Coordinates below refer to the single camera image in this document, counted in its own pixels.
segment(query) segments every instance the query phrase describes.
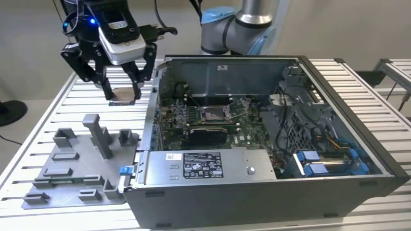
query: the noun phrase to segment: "blue latch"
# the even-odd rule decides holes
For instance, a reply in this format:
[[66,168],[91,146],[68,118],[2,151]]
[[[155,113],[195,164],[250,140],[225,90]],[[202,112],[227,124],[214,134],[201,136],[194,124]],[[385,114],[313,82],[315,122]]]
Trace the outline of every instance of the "blue latch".
[[354,160],[359,157],[359,154],[354,149],[350,149],[350,155]]
[[122,167],[121,176],[131,176],[134,174],[134,167]]

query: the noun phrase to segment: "motherboard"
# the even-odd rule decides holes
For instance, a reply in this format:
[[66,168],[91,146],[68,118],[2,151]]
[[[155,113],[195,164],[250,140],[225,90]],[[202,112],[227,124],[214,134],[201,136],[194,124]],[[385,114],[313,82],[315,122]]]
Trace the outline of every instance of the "motherboard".
[[186,95],[162,105],[165,150],[273,149],[257,103],[247,96]]

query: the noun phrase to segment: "yellow wire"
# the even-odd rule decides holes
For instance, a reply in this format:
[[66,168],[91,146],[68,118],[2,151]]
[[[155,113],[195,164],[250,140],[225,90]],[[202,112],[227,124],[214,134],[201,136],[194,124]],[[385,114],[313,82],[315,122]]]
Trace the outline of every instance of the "yellow wire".
[[334,141],[331,138],[329,138],[330,142],[338,147],[338,148],[342,148]]

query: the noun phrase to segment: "small component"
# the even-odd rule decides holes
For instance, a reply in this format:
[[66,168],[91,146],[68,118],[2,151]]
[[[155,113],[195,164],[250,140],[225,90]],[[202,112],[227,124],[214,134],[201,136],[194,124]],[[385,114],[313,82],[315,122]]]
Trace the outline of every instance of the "small component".
[[134,174],[134,167],[122,167],[121,176],[131,176]]

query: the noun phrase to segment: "sticker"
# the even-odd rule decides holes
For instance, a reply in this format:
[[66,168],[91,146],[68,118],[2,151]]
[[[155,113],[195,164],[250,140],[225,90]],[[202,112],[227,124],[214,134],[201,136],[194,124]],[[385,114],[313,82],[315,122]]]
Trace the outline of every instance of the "sticker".
[[182,160],[182,153],[167,153],[166,160]]
[[186,179],[223,178],[221,153],[185,153]]
[[229,70],[229,66],[227,65],[219,65],[218,66],[218,71],[227,71]]

